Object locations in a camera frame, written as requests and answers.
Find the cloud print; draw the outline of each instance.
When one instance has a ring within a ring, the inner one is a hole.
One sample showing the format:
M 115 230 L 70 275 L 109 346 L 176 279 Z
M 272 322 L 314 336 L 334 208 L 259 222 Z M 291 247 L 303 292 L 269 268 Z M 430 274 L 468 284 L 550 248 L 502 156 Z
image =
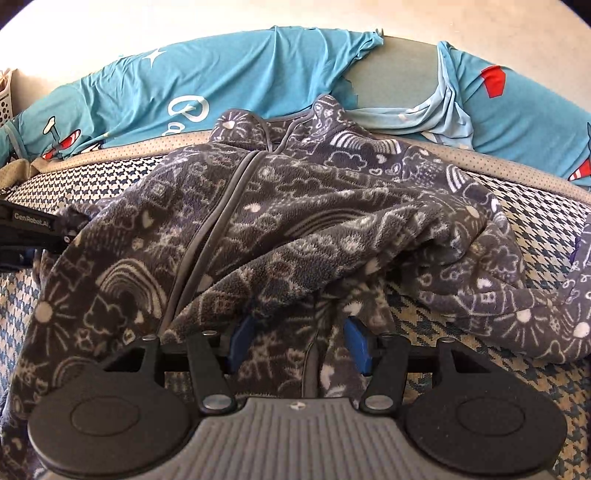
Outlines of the cloud print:
M 367 161 L 361 155 L 347 152 L 332 152 L 329 159 L 324 162 L 327 167 L 345 168 L 347 170 L 361 171 L 368 166 Z

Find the beige trim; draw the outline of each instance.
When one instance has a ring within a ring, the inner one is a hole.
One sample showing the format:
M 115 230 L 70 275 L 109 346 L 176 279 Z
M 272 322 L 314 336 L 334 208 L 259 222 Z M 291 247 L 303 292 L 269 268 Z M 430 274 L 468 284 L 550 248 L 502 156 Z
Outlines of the beige trim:
M 442 160 L 457 165 L 462 170 L 483 173 L 497 179 L 503 179 L 532 187 L 538 190 L 556 193 L 579 202 L 591 205 L 591 193 L 577 187 L 565 179 L 555 177 L 536 168 L 522 165 L 521 163 L 491 157 L 472 150 L 461 150 L 460 148 L 447 147 L 431 142 L 411 140 L 392 135 L 376 135 L 377 138 L 397 138 L 398 140 L 417 145 L 435 153 Z
M 111 147 L 105 148 L 104 150 L 83 153 L 62 161 L 48 162 L 42 158 L 38 158 L 29 164 L 26 160 L 20 159 L 9 163 L 4 168 L 0 168 L 0 188 L 7 188 L 18 181 L 28 180 L 40 173 L 68 170 L 82 165 L 124 160 L 126 158 L 164 155 L 176 148 L 205 143 L 209 139 L 209 135 L 210 131 L 167 135 L 166 137 L 152 138 L 121 147 Z M 376 135 L 376 137 L 396 138 L 412 145 L 423 147 L 435 153 L 442 160 L 453 163 L 464 170 L 483 173 L 491 177 L 556 193 L 591 205 L 591 193 L 587 192 L 587 190 L 583 190 L 565 179 L 555 177 L 532 167 L 476 153 L 471 150 L 461 150 L 430 142 L 410 140 L 393 135 Z
M 40 173 L 69 170 L 70 168 L 81 167 L 83 165 L 125 160 L 127 158 L 165 155 L 176 148 L 205 143 L 209 139 L 209 134 L 210 131 L 167 135 L 166 137 L 152 138 L 121 147 L 95 150 L 75 155 L 66 160 L 47 161 L 37 158 L 32 163 L 29 163 L 27 160 L 21 158 L 0 168 L 0 189 L 11 187 L 20 181 L 27 181 Z

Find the metal screw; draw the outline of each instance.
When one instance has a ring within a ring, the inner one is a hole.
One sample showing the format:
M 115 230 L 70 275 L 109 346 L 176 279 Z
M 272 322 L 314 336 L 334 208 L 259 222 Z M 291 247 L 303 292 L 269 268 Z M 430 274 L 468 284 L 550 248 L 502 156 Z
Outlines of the metal screw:
M 295 411 L 304 410 L 305 407 L 306 404 L 302 401 L 295 401 L 293 403 L 290 403 L 290 408 Z
M 388 410 L 392 405 L 394 400 L 387 395 L 372 395 L 365 399 L 365 406 L 371 410 Z
M 209 410 L 223 410 L 232 405 L 232 399 L 223 393 L 208 395 L 203 399 L 203 406 Z

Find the gray gripper base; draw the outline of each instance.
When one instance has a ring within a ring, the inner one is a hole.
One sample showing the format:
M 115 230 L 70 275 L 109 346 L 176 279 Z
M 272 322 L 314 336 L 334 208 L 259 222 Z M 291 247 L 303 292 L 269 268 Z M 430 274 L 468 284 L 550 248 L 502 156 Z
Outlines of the gray gripper base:
M 460 480 L 418 454 L 398 426 L 347 398 L 250 398 L 202 421 L 174 458 L 133 480 Z M 530 480 L 551 480 L 547 472 Z M 50 473 L 44 480 L 64 480 Z

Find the light blue cloth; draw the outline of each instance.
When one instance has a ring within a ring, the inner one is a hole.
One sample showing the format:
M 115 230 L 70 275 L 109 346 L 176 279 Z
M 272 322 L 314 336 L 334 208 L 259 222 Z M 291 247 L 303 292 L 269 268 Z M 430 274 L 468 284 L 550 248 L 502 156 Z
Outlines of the light blue cloth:
M 591 186 L 591 113 L 507 67 L 437 47 L 472 119 L 474 150 Z
M 423 103 L 414 108 L 359 108 L 348 112 L 351 119 L 372 132 L 393 135 L 421 133 L 431 141 L 471 150 L 472 121 L 462 109 L 457 83 L 450 81 L 448 65 L 443 61 L 444 51 L 438 46 L 439 84 Z
M 383 42 L 375 32 L 274 27 L 126 57 L 58 87 L 0 128 L 0 166 L 11 151 L 49 160 L 208 130 L 230 108 L 273 118 L 330 92 L 354 108 L 342 73 Z

